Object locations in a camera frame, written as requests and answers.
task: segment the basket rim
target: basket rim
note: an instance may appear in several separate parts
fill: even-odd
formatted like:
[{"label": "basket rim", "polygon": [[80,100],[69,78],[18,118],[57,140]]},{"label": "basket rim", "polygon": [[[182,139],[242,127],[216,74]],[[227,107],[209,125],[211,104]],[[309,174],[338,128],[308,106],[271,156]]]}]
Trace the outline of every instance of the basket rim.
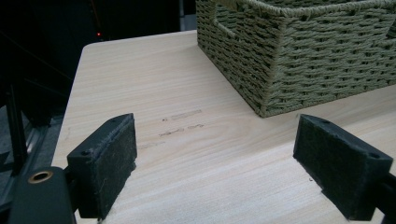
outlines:
[{"label": "basket rim", "polygon": [[396,0],[364,0],[359,2],[348,2],[319,7],[274,7],[260,0],[211,0],[222,4],[233,10],[238,10],[242,5],[250,5],[258,8],[261,12],[266,12],[274,16],[292,17],[311,17],[327,13],[340,11],[362,10],[372,7],[396,9]]}]

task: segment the dark background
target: dark background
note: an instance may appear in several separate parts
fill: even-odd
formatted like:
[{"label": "dark background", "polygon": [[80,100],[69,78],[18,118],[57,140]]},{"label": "dark background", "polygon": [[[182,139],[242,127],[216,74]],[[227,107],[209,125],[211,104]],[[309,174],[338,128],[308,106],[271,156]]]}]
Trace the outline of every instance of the dark background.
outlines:
[{"label": "dark background", "polygon": [[0,0],[0,107],[9,83],[35,125],[64,113],[84,46],[180,31],[194,0]]}]

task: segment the wicker basket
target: wicker basket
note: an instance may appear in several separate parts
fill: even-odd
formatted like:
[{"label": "wicker basket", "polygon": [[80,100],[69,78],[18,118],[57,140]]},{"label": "wicker basket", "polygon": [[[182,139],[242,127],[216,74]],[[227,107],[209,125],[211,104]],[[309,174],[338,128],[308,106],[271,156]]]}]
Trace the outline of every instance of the wicker basket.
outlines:
[{"label": "wicker basket", "polygon": [[261,117],[396,83],[396,0],[197,0],[198,44]]}]

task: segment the basket handle hole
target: basket handle hole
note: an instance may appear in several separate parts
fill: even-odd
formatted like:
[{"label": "basket handle hole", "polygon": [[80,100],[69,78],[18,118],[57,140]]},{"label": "basket handle hole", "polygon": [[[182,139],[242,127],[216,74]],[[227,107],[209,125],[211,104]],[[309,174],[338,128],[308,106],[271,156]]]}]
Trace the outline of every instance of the basket handle hole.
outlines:
[{"label": "basket handle hole", "polygon": [[236,11],[230,10],[222,4],[216,4],[215,24],[231,37],[236,34]]}]

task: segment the light wood tabletop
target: light wood tabletop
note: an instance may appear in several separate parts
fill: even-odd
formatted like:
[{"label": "light wood tabletop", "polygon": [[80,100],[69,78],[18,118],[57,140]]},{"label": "light wood tabletop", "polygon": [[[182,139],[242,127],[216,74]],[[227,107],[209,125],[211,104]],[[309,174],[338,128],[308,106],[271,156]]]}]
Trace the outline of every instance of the light wood tabletop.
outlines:
[{"label": "light wood tabletop", "polygon": [[[347,223],[292,157],[299,115],[327,119],[396,158],[396,86],[262,119],[196,38],[85,47],[52,165],[66,167],[67,154],[106,120],[134,113],[137,167],[104,223]],[[382,216],[376,210],[372,222]]]}]

